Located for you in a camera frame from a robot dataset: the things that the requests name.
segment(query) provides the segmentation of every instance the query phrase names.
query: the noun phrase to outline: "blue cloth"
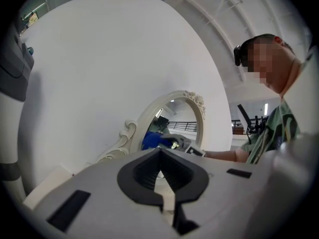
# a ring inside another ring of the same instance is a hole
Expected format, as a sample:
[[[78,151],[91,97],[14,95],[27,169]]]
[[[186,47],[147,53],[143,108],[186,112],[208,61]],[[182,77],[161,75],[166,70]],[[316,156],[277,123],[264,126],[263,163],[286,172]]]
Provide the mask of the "blue cloth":
[[[154,132],[146,132],[144,140],[142,142],[143,149],[156,148],[160,143],[171,148],[172,143],[169,140],[161,139],[162,134]]]

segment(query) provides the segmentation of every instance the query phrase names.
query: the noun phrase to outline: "neck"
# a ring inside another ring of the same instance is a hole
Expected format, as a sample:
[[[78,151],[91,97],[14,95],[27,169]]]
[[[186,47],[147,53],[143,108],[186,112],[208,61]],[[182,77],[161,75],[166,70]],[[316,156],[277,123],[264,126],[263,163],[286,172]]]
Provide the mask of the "neck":
[[[284,94],[288,91],[288,89],[292,86],[292,84],[295,82],[295,80],[299,76],[299,74],[301,72],[301,65],[302,64],[301,64],[300,60],[298,60],[297,58],[295,58],[293,60],[287,83],[286,83],[285,87],[283,88],[283,90],[279,94],[281,100],[283,99]]]

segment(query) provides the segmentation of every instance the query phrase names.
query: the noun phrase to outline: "white ornate mirror frame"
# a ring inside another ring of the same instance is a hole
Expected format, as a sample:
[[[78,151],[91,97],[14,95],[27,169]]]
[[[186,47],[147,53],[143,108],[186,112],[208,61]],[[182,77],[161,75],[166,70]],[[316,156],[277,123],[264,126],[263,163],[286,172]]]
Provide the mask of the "white ornate mirror frame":
[[[120,132],[120,139],[111,148],[103,152],[98,162],[120,158],[141,150],[144,136],[155,114],[171,100],[183,100],[194,111],[197,122],[196,144],[200,147],[204,134],[205,106],[203,97],[189,91],[174,91],[154,100],[141,114],[138,121],[126,120],[126,128]]]

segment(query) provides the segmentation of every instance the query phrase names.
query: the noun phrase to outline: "person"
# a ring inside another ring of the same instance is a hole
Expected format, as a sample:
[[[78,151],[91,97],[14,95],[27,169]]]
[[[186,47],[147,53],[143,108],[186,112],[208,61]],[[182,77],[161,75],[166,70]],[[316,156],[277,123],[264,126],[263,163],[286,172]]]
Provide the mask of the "person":
[[[260,83],[280,96],[281,104],[269,115],[260,135],[252,134],[250,141],[236,150],[207,151],[206,157],[256,164],[266,151],[278,149],[283,142],[289,142],[299,133],[297,122],[283,96],[301,73],[303,64],[289,44],[272,34],[245,41],[239,56],[248,72],[259,75]]]

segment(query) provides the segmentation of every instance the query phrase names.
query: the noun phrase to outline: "shirt sleeve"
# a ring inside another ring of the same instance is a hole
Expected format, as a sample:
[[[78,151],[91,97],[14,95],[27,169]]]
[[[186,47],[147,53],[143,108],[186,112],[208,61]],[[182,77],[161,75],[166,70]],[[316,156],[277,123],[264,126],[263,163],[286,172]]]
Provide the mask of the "shirt sleeve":
[[[247,140],[242,146],[240,146],[240,148],[243,151],[248,152],[248,153],[251,152],[252,149],[255,147],[255,144],[259,138],[259,135],[257,133],[254,133],[254,134],[251,134],[249,136],[249,138],[250,138],[251,143],[249,143],[249,140]]]

